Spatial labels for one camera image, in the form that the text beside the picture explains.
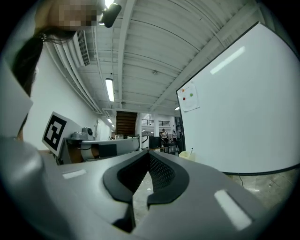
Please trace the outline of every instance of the balcony railing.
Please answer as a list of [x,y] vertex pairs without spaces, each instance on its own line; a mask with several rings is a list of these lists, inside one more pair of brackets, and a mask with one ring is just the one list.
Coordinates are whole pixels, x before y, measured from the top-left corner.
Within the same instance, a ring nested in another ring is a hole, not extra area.
[[[158,121],[159,126],[169,127],[169,121]],[[154,120],[142,119],[142,126],[154,126]]]

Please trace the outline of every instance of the brown stairs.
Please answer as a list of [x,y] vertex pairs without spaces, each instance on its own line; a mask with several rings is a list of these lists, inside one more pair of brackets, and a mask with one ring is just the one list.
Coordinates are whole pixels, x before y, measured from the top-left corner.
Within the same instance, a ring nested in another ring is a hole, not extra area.
[[117,111],[116,135],[135,135],[136,112]]

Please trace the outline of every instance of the white ceiling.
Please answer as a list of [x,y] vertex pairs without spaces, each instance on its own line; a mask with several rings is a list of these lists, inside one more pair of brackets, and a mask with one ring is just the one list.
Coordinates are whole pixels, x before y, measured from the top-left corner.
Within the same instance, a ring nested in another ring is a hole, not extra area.
[[[176,115],[175,91],[184,82],[257,21],[273,23],[254,0],[115,2],[122,11],[112,28],[86,30],[90,65],[78,69],[100,108]],[[101,77],[114,80],[115,103]]]

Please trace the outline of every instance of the whiteboard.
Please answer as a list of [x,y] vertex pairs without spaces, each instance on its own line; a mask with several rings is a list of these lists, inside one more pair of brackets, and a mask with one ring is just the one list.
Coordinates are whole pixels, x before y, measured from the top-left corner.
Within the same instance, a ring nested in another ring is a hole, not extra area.
[[[184,111],[194,84],[199,108]],[[186,150],[228,173],[263,173],[300,163],[300,63],[258,23],[177,90]]]

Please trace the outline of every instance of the tiled floor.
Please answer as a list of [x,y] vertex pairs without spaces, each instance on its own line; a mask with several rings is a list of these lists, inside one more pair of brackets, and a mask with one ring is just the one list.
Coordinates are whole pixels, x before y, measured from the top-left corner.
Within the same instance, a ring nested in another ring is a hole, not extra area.
[[[241,179],[244,188],[254,194],[267,209],[271,209],[288,198],[299,172],[299,169],[294,169],[270,175],[241,176]],[[228,177],[242,185],[239,176]],[[133,196],[136,224],[147,214],[147,197],[152,193],[152,180],[150,174],[147,173]]]

